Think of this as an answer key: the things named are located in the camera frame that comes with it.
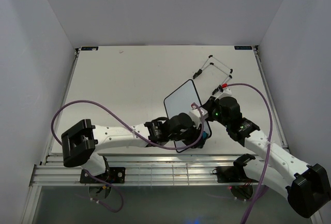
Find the blue whiteboard eraser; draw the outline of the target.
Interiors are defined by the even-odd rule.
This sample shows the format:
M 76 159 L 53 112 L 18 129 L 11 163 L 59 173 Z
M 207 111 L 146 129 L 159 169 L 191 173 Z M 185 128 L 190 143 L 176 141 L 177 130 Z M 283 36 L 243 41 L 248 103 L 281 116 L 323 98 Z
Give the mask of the blue whiteboard eraser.
M 199 142 L 197 143 L 196 148 L 203 148 L 203 146 L 208 138 L 209 138 L 208 133 L 206 131 L 203 131 L 202 137 L 199 140 Z

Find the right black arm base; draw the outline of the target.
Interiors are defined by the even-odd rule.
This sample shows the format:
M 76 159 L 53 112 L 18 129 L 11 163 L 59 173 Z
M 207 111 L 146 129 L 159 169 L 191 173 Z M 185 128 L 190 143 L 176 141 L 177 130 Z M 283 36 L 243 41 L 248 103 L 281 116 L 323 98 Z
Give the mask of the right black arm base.
M 212 175 L 217 177 L 218 183 L 257 183 L 258 181 L 248 178 L 244 169 L 235 166 L 218 166 L 212 170 Z

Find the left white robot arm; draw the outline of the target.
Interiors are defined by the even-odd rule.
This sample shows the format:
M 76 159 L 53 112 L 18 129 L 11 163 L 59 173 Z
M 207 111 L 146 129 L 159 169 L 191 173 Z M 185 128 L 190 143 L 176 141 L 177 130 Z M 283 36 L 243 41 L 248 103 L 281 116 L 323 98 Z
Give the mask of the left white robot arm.
M 110 176 L 101 150 L 119 147 L 165 148 L 170 141 L 182 142 L 184 148 L 201 148 L 208 135 L 203 125 L 195 123 L 186 113 L 172 118 L 159 117 L 129 127 L 108 127 L 83 119 L 61 135 L 64 166 L 81 167 L 98 182 Z

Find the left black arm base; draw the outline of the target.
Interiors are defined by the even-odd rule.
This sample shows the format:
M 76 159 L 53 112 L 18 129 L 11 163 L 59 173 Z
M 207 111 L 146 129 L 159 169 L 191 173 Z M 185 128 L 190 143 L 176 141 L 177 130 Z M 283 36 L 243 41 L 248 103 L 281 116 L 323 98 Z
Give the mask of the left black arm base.
M 111 184 L 123 184 L 125 182 L 126 168 L 125 167 L 110 167 L 108 172 L 101 175 L 97 175 L 96 178 Z M 82 170 L 79 182 L 81 184 L 99 184 L 98 180 L 95 180 L 88 176 L 88 174 Z

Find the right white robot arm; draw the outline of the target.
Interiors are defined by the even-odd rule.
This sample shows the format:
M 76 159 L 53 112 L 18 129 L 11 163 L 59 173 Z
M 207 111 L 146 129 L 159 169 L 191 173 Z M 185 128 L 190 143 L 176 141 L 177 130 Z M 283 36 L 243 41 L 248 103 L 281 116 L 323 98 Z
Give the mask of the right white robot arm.
M 301 161 L 277 144 L 270 144 L 258 125 L 243 117 L 237 100 L 226 96 L 210 97 L 202 105 L 208 121 L 217 121 L 226 128 L 230 138 L 241 146 L 268 160 L 286 182 L 290 206 L 302 217 L 310 218 L 330 201 L 330 183 L 326 170 Z

